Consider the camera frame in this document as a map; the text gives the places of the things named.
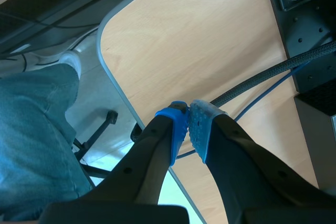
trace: blue gripper fingertip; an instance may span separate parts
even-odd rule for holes
[[[189,107],[182,101],[172,102],[171,105],[163,110],[157,111],[155,116],[163,115],[173,120],[172,135],[172,154],[170,166],[173,166],[181,148],[181,145],[188,132]]]
[[[208,152],[212,120],[220,114],[226,113],[209,102],[194,100],[190,104],[190,141],[204,164]]]

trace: gray desk edge trim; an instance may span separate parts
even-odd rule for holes
[[[119,86],[118,82],[116,81],[116,79],[114,78],[113,74],[111,73],[111,71],[109,70],[108,66],[106,65],[104,59],[103,59],[103,55],[101,53],[101,48],[100,48],[100,44],[101,44],[101,36],[103,33],[103,30],[106,26],[106,24],[108,23],[108,21],[115,15],[117,14],[119,11],[121,11],[122,9],[124,9],[124,7],[126,7],[129,3],[131,3],[133,0],[123,0],[119,5],[117,5],[113,10],[111,10],[106,16],[105,18],[102,20],[102,22],[99,25],[98,28],[98,32],[97,32],[97,41],[96,41],[96,48],[97,48],[97,54],[98,54],[98,58],[99,61],[103,67],[103,69],[105,70],[106,74],[108,75],[108,77],[110,78],[110,80],[112,81],[113,85],[116,87],[119,95],[121,96],[121,99],[125,102],[126,106],[129,108],[129,110],[131,111],[132,115],[134,116],[135,120],[137,121],[137,123],[139,124],[139,126],[144,129],[145,125],[143,124],[143,122],[141,121],[140,117],[138,116],[138,114],[136,113],[135,109],[133,108],[132,104],[130,103],[130,101],[127,99],[126,95],[124,94],[124,92],[122,91],[121,87]],[[196,214],[198,215],[198,217],[200,218],[200,220],[206,224],[205,219],[203,218],[203,216],[201,215],[200,211],[198,210],[198,208],[196,207],[196,205],[194,204],[194,202],[192,201],[191,197],[189,196],[189,194],[187,193],[187,191],[185,190],[185,188],[183,187],[182,183],[180,182],[180,180],[178,179],[177,175],[174,173],[174,171],[172,170],[172,168],[169,168],[169,172],[172,175],[172,177],[174,178],[174,180],[176,181],[177,185],[179,186],[180,190],[182,191],[182,193],[184,194],[184,196],[186,197],[186,199],[189,201],[190,205],[192,206],[192,208],[194,209],[194,211],[196,212]]]

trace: blue cable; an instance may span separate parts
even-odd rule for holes
[[[291,77],[293,74],[297,73],[298,71],[300,71],[302,68],[304,68],[308,63],[302,64],[296,68],[294,68],[292,71],[290,71],[288,74],[286,74],[285,76],[283,76],[280,80],[278,80],[276,83],[274,83],[271,87],[269,87],[264,93],[262,93],[261,95],[259,95],[256,99],[254,99],[249,105],[247,105],[235,118],[235,121],[238,122],[238,120],[240,118],[243,117],[243,115],[246,114],[247,111],[249,111],[249,109],[251,109],[257,102],[259,102],[262,98],[264,98],[266,95],[268,95],[272,90],[274,90],[277,86],[279,86],[280,84],[282,84],[285,80],[287,80],[289,77]],[[183,153],[179,156],[176,157],[176,159],[180,159],[182,157],[186,157],[189,156],[191,154],[196,153],[196,150],[192,150],[186,153]]]

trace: black box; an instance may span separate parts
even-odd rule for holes
[[[294,97],[319,188],[336,191],[336,79]]]

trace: chair leg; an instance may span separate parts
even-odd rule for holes
[[[79,148],[80,150],[84,148],[84,146],[78,141],[77,138],[74,140],[74,146]]]
[[[90,177],[106,178],[110,173],[108,170],[99,169],[89,165],[81,164],[81,166]]]
[[[91,148],[91,146],[96,142],[100,135],[106,130],[110,124],[116,124],[118,118],[118,113],[116,111],[109,111],[107,113],[105,121],[101,126],[93,133],[93,135],[85,143],[81,144],[82,148],[75,153],[77,160],[81,160],[86,152]]]

